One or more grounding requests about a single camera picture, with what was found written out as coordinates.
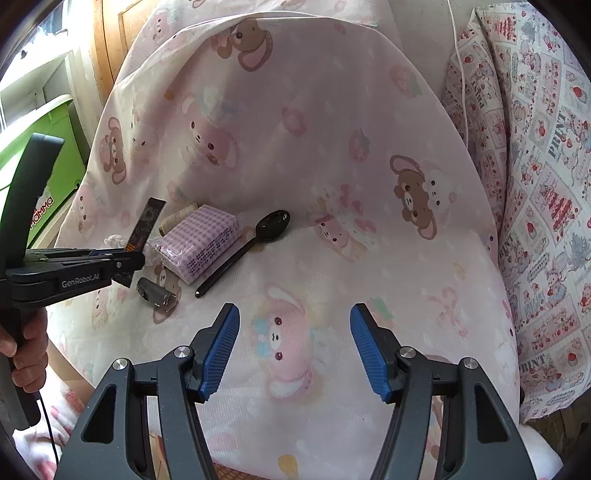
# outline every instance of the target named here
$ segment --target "purple checkered package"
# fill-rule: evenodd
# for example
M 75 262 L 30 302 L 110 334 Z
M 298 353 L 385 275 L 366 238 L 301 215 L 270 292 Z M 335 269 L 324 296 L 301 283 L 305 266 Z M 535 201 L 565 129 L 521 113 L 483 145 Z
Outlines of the purple checkered package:
M 230 213 L 202 205 L 164 237 L 150 244 L 163 264 L 191 284 L 240 237 L 238 220 Z

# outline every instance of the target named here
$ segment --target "metal screw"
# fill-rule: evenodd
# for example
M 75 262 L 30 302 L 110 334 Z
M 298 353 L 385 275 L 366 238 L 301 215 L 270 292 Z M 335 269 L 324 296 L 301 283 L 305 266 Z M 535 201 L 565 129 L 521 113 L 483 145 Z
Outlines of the metal screw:
M 174 351 L 174 356 L 177 358 L 185 358 L 189 356 L 191 353 L 191 349 L 188 346 L 179 346 Z
M 417 354 L 417 351 L 411 346 L 403 346 L 400 349 L 400 355 L 404 358 L 414 358 Z
M 478 361 L 471 356 L 467 356 L 464 360 L 462 360 L 464 367 L 469 368 L 470 370 L 475 370 L 478 368 Z
M 127 360 L 125 358 L 118 358 L 113 362 L 113 368 L 115 370 L 123 370 L 127 367 Z

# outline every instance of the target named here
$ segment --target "white cable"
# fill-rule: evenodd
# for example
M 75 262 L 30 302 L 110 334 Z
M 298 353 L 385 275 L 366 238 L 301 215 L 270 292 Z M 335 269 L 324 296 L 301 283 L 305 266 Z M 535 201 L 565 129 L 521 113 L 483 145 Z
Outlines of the white cable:
M 456 45 L 457 62 L 460 64 L 460 72 L 462 72 L 462 110 L 464 111 L 464 127 L 466 128 L 466 135 L 464 137 L 464 141 L 466 143 L 466 148 L 468 148 L 468 115 L 466 113 L 466 77 L 464 75 L 464 65 L 462 65 L 463 62 L 460 58 L 460 47 L 458 47 L 457 45 L 456 20 L 453 18 L 452 4 L 450 0 L 447 0 L 447 6 L 449 7 L 449 14 L 452 17 L 453 41 Z

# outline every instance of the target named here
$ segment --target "black cable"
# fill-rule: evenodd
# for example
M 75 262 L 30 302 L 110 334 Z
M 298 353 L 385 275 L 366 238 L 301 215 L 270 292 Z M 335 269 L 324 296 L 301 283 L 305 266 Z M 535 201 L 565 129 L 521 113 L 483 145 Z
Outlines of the black cable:
M 47 415 L 47 410 L 45 409 L 45 404 L 43 403 L 43 398 L 41 397 L 40 392 L 35 392 L 35 397 L 37 400 L 41 400 L 41 408 L 43 408 L 43 413 L 45 414 L 45 421 L 47 422 L 47 430 L 49 431 L 49 439 L 51 440 L 51 446 L 53 447 L 53 454 L 56 456 L 56 465 L 59 465 L 60 459 L 57 457 L 57 449 L 56 443 L 53 439 L 53 432 L 51 430 L 51 424 L 49 423 L 49 416 Z

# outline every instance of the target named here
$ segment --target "green plastic container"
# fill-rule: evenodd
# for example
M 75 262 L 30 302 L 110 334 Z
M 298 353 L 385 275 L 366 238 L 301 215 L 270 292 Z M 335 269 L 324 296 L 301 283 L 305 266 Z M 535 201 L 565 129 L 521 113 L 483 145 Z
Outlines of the green plastic container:
M 28 245 L 32 244 L 63 202 L 77 190 L 86 171 L 68 114 L 71 102 L 70 95 L 61 95 L 20 118 L 0 134 L 0 211 L 4 208 L 14 172 L 31 134 L 36 132 L 65 140 L 47 187 L 37 202 Z

